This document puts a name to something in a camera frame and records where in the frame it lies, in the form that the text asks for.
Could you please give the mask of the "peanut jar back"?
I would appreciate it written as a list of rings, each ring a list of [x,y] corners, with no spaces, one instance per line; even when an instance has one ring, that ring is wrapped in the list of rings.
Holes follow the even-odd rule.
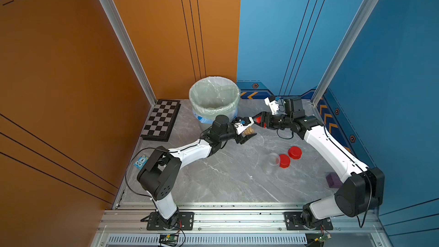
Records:
[[[255,132],[254,132],[254,129],[250,126],[250,127],[247,127],[241,134],[243,136],[249,136],[249,135],[255,134]]]

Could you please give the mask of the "peanut jar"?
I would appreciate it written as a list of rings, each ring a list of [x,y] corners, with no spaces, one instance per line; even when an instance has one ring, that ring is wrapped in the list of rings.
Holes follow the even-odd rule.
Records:
[[[255,134],[255,132],[254,132],[254,129],[250,126],[250,127],[247,127],[241,134],[243,136],[249,136],[249,135]]]
[[[270,153],[263,164],[263,170],[267,175],[275,174],[280,168],[280,155],[277,153]]]

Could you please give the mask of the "red lid of front jar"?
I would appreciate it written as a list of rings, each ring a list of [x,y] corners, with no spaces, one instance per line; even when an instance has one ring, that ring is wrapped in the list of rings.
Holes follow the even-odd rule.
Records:
[[[288,150],[288,156],[294,160],[299,160],[302,157],[302,150],[298,146],[293,146]]]

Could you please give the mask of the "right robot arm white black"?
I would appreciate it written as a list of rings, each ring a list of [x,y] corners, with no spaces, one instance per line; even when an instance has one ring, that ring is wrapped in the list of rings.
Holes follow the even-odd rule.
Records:
[[[274,97],[266,98],[265,103],[270,110],[253,116],[254,123],[266,129],[290,129],[320,153],[342,182],[334,195],[304,205],[301,213],[304,226],[319,227],[334,216],[357,217],[383,204],[384,173],[357,159],[319,118],[306,115],[300,98],[287,99],[282,114],[278,113],[279,104]]]

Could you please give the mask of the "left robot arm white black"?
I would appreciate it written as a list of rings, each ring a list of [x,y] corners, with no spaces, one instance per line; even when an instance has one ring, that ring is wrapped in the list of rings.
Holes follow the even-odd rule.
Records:
[[[151,197],[155,213],[166,229],[178,227],[179,209],[171,194],[180,170],[198,160],[208,158],[223,149],[230,140],[244,144],[255,136],[252,117],[230,120],[218,115],[212,125],[204,130],[198,140],[179,148],[159,146],[140,169],[137,181]]]

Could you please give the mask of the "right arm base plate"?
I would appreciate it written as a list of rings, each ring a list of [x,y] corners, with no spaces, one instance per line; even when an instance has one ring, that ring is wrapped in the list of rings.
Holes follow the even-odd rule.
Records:
[[[300,212],[285,212],[284,220],[288,231],[319,231],[321,228],[324,232],[333,230],[333,224],[330,218],[318,220],[312,226],[306,226],[301,218]]]

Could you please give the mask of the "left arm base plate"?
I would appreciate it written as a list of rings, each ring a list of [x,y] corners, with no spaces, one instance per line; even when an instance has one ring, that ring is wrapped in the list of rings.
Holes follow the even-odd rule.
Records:
[[[193,212],[176,212],[170,219],[164,219],[158,212],[153,212],[147,218],[148,231],[176,231],[178,229],[192,231],[194,224]]]

